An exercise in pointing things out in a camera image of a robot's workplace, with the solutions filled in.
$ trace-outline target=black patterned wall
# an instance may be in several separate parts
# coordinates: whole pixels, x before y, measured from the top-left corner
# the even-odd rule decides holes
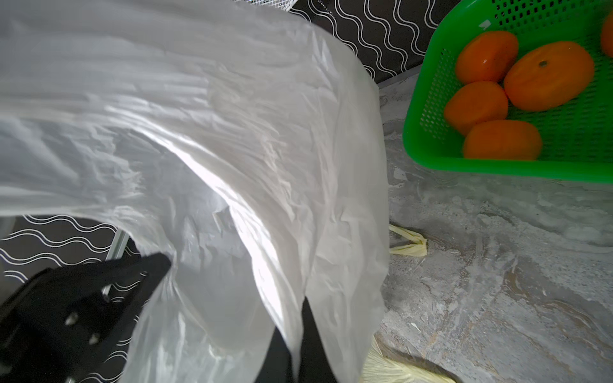
[[[381,82],[422,63],[434,30],[459,0],[298,0],[291,13],[340,39]]]
[[[2,287],[8,290],[2,293],[15,292],[29,278],[46,268],[104,260],[115,232],[113,225],[65,215],[17,217],[12,232],[0,240],[0,267],[4,275]],[[140,257],[132,240],[128,241],[123,257]],[[138,284],[138,279],[112,284],[110,301],[121,302]],[[126,328],[115,350],[97,371],[77,383],[115,383],[119,380],[138,319],[135,316],[134,323]]]

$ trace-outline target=gray marble floor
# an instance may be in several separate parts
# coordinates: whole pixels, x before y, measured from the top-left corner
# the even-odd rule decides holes
[[[613,185],[439,172],[402,145],[417,76],[381,90],[393,256],[386,346],[470,382],[613,381]]]

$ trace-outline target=white plastic bag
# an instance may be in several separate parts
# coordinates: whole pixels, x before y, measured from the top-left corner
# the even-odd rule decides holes
[[[228,0],[0,4],[0,213],[121,227],[173,260],[125,382],[251,382],[305,295],[357,382],[383,315],[378,89],[316,26]]]

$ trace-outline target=orange fruit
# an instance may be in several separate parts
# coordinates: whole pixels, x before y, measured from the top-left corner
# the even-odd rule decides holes
[[[466,136],[473,126],[505,119],[509,100],[504,89],[492,81],[477,81],[463,86],[449,100],[443,116],[449,125]]]
[[[593,78],[590,54],[577,43],[558,41],[519,59],[504,78],[504,90],[516,107],[539,112],[574,99]]]
[[[524,121],[499,119],[475,125],[464,140],[464,158],[535,160],[543,141]]]
[[[499,82],[511,68],[519,43],[507,31],[484,32],[464,47],[455,63],[455,75],[463,84],[475,81]]]
[[[613,57],[613,12],[604,19],[603,31],[600,34],[600,47],[608,57]]]

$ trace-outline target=green mesh basket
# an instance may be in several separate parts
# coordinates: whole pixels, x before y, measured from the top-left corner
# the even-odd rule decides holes
[[[405,121],[406,152],[439,170],[613,183],[613,59],[600,51],[600,28],[610,9],[603,0],[463,0],[428,47]],[[508,119],[528,121],[541,132],[538,161],[464,159],[463,137],[443,119],[443,108],[461,87],[457,56],[479,33],[496,29],[517,36],[519,57],[570,40],[594,59],[594,80],[577,98],[545,112],[509,107]]]

